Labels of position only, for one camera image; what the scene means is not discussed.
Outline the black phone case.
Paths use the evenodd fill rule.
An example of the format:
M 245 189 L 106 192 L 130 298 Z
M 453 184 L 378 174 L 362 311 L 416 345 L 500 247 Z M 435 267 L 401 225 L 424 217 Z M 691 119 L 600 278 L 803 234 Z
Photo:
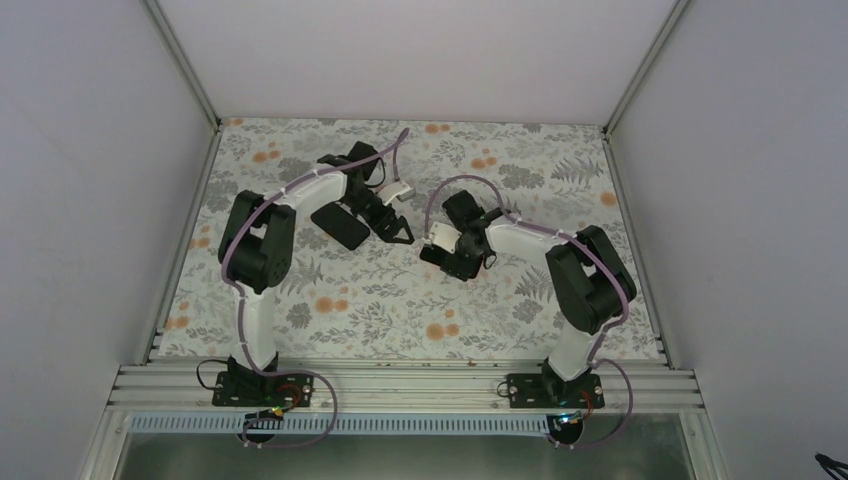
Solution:
M 370 236 L 368 226 L 336 202 L 331 202 L 310 215 L 312 222 L 332 239 L 354 251 Z

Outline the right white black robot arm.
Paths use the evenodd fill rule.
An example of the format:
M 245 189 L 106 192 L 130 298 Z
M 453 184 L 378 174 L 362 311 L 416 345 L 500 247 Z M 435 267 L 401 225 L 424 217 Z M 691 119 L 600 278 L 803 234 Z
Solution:
M 508 210 L 484 211 L 465 190 L 442 208 L 448 221 L 425 221 L 420 257 L 447 275 L 474 279 L 501 254 L 546 264 L 565 323 L 541 364 L 541 391 L 552 406 L 567 406 L 587 381 L 611 319 L 625 319 L 637 293 L 607 234 L 590 225 L 569 235 L 524 221 Z

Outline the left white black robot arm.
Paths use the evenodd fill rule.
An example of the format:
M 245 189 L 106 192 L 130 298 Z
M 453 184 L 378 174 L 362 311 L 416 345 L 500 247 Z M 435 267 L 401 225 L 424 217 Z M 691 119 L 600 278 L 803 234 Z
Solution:
M 296 227 L 309 219 L 349 251 L 371 234 L 390 244 L 413 242 L 392 204 L 413 196 L 398 171 L 372 184 L 384 155 L 358 142 L 346 155 L 326 155 L 316 167 L 266 197 L 250 190 L 235 198 L 219 247 L 222 280 L 237 293 L 238 340 L 227 360 L 225 385 L 255 405 L 278 391 L 278 351 L 272 339 L 276 289 L 289 273 Z

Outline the floral patterned table mat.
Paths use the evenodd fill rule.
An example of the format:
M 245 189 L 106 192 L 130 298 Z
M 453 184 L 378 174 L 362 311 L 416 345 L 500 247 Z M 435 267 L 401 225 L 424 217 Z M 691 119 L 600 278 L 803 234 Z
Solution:
M 271 194 L 326 154 L 358 141 L 382 149 L 399 121 L 227 119 L 158 344 L 162 356 L 224 357 L 237 342 L 232 288 L 217 250 L 242 190 Z M 414 195 L 397 205 L 416 237 L 444 219 L 439 201 L 467 190 L 526 221 L 574 233 L 601 227 L 633 255 L 596 126 L 412 122 L 399 172 Z M 435 195 L 437 202 L 430 202 Z M 546 262 L 504 256 L 469 281 L 423 262 L 420 247 L 370 237 L 348 250 L 301 216 L 293 265 L 274 313 L 284 357 L 507 360 L 546 357 L 565 319 Z

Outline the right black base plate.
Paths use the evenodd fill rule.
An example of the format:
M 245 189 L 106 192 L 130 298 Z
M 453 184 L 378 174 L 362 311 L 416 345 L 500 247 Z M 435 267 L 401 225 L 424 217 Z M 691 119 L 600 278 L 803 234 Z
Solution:
M 606 405 L 600 377 L 591 370 L 565 381 L 553 373 L 512 373 L 505 377 L 513 409 L 600 409 Z

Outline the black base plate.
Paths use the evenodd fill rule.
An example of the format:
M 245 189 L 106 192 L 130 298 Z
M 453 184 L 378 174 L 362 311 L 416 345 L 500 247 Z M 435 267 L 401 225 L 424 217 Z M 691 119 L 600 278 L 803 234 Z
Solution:
M 600 377 L 591 370 L 565 381 L 553 373 L 512 373 L 505 377 L 513 409 L 600 409 L 606 405 Z
M 211 404 L 259 409 L 309 407 L 314 380 L 306 374 L 263 377 L 220 372 Z

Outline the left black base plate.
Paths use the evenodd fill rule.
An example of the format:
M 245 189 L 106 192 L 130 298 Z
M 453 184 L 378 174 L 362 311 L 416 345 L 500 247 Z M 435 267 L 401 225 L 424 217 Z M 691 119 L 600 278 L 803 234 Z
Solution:
M 259 409 L 309 407 L 314 380 L 306 374 L 263 377 L 220 372 L 211 404 Z

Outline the aluminium frame rail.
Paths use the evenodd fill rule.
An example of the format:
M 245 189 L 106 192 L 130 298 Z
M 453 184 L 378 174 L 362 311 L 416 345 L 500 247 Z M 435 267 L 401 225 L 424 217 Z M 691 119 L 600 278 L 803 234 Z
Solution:
M 507 399 L 497 385 L 511 372 L 531 372 L 530 362 L 470 366 L 457 362 L 378 364 L 317 362 L 310 370 L 334 387 L 342 413 L 502 413 Z M 107 406 L 115 410 L 209 410 L 211 385 L 222 366 L 154 362 L 119 369 Z M 616 413 L 634 399 L 637 413 L 689 413 L 705 407 L 696 376 L 663 364 L 623 363 L 596 370 L 606 399 Z

